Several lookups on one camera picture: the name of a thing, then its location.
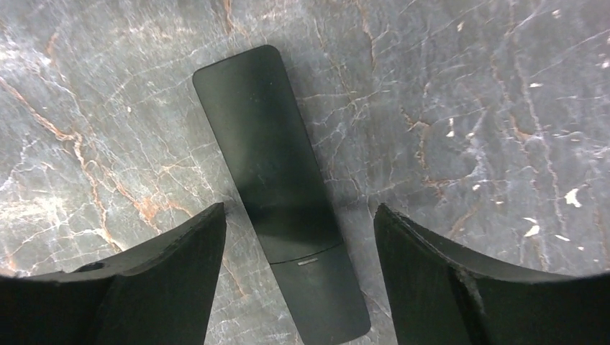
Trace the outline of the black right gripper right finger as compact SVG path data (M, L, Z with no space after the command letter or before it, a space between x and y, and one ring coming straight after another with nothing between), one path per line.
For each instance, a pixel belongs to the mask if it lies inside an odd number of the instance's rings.
M503 262L381 204L375 242L400 344L607 344L609 274Z

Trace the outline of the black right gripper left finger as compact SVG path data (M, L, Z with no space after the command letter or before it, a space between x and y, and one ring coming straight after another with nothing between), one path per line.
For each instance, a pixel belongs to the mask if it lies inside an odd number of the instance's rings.
M215 203L72 272L1 278L3 344L203 344L226 239Z

